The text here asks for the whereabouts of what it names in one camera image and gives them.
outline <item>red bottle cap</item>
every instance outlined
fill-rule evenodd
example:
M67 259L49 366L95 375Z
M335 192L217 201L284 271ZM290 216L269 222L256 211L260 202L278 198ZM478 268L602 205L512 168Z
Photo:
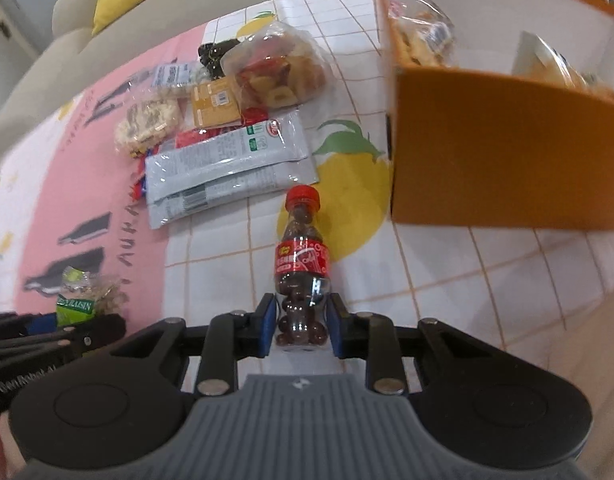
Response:
M297 204L311 205L314 212L320 210L320 195L315 187L305 186L300 184L299 186L293 186L287 192L287 200L284 202L284 208L290 211Z

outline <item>gray ribbed plate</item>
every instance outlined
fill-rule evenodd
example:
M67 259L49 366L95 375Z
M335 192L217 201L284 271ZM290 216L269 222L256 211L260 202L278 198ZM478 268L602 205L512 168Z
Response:
M136 462L75 472L32 461L17 480L586 479L573 462L525 472L482 467L440 446L403 397L346 375L248 376L196 402L178 434Z

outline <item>cola bottle label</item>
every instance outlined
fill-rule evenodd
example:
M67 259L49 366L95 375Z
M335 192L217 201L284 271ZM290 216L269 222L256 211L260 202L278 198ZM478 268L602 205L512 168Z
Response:
M329 249L310 238L294 238L276 247L276 275L305 270L321 276L329 275Z

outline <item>plastic bottle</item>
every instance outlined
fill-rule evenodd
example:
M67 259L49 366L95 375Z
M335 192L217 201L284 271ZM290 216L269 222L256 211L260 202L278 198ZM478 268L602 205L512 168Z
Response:
M287 193L289 221L276 247L276 292L285 296L276 342L280 346L322 345L327 329L321 321L322 303L330 289L329 251L313 224L320 196L311 186Z

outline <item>lemon print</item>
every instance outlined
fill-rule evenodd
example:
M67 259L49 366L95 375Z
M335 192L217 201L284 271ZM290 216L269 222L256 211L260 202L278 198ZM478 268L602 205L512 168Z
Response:
M357 251L372 238L384 221L391 192L391 166L354 121L327 121L344 129L330 134L315 155L332 155L318 166L320 194L316 227L329 247L333 262ZM278 236L287 223L280 211Z
M63 120L67 116L72 106L73 106L73 99L71 101L66 102L60 107L60 113L58 114L59 121Z
M238 29L238 32L236 33L236 38L240 38L241 36L251 36L261 28L269 25L269 23L271 23L275 19L276 15L270 10L260 12L255 16L253 20L245 23L245 25Z

